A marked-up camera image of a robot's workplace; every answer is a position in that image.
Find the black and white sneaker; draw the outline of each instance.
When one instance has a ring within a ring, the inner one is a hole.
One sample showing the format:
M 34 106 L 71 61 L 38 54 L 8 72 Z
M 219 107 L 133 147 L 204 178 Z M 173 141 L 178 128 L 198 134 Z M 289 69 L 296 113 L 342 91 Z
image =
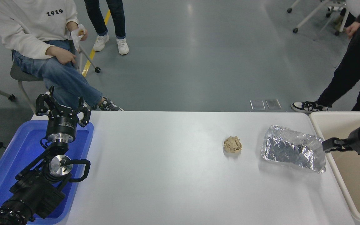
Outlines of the black and white sneaker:
M 317 102 L 294 102 L 291 108 L 297 112 L 311 113 L 318 111 L 327 111 L 329 107 L 318 104 Z
M 103 97 L 105 100 L 99 105 L 101 110 L 104 111 L 124 111 L 122 108 L 115 105 L 109 98 Z

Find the chair wheel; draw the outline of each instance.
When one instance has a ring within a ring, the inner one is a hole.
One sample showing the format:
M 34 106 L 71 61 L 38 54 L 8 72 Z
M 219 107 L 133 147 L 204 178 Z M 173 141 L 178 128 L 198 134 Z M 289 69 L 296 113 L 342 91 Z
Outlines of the chair wheel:
M 13 94 L 11 94 L 7 99 L 8 99 L 9 101 L 13 101 L 13 100 L 16 99 L 16 97 L 15 97 Z

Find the blue plastic bin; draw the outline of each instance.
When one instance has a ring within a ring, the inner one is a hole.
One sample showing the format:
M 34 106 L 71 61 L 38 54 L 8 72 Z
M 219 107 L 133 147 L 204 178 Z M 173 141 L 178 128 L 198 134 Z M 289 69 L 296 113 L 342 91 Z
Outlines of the blue plastic bin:
M 40 139 L 45 137 L 48 121 L 27 121 L 23 123 L 13 136 L 4 155 L 0 159 L 0 207 L 13 194 L 9 191 L 16 183 L 15 176 L 39 156 L 44 148 L 40 145 Z M 93 138 L 94 126 L 89 123 L 86 127 L 77 125 L 76 140 L 69 144 L 66 155 L 71 159 L 83 159 L 87 157 Z M 74 165 L 72 178 L 83 175 L 84 165 Z M 36 220 L 28 224 L 56 224 L 69 212 L 78 183 L 68 183 L 63 188 L 66 194 L 61 204 L 45 219 L 34 215 Z

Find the concrete floor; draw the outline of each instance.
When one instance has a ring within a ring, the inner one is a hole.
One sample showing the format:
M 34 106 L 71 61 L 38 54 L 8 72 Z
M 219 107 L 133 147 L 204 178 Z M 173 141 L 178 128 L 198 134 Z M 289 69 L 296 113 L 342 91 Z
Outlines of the concrete floor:
M 75 2 L 89 31 L 82 46 L 90 53 L 96 33 L 84 2 Z M 293 2 L 127 0 L 130 52 L 120 56 L 112 38 L 93 59 L 101 73 L 90 69 L 86 78 L 126 111 L 249 112 L 250 100 L 268 99 L 278 99 L 282 108 L 266 106 L 264 111 L 292 111 L 292 102 L 319 97 L 349 42 L 346 34 L 334 35 L 332 23 L 317 37 L 326 21 L 338 16 L 335 12 L 326 18 L 326 8 L 294 34 L 318 1 L 300 3 L 289 14 L 286 9 Z M 104 1 L 101 11 L 104 16 L 108 11 Z M 114 37 L 112 19 L 107 26 Z M 0 141 L 5 146 L 33 115 L 9 75 L 11 65 L 10 51 L 0 41 L 0 89 L 17 97 L 11 102 L 0 95 Z M 28 82 L 24 88 L 34 102 L 46 91 L 42 82 Z M 359 89 L 360 82 L 331 110 L 351 110 Z

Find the yellow floor line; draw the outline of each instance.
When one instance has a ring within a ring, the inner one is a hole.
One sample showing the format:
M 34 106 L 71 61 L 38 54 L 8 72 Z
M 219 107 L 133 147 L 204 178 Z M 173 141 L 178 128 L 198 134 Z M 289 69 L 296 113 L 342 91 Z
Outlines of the yellow floor line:
M 110 11 L 108 10 L 107 13 L 106 13 L 106 16 L 105 16 L 105 25 L 108 24 L 109 18 L 110 18 Z M 95 55 L 95 51 L 91 50 L 91 53 L 90 53 L 90 56 L 89 56 L 91 60 L 93 60 L 94 55 Z M 90 69 L 90 65 L 91 65 L 90 61 L 87 60 L 87 63 L 85 65 L 84 69 L 83 69 L 83 72 L 81 73 L 83 75 L 83 77 L 87 76 L 87 72 Z

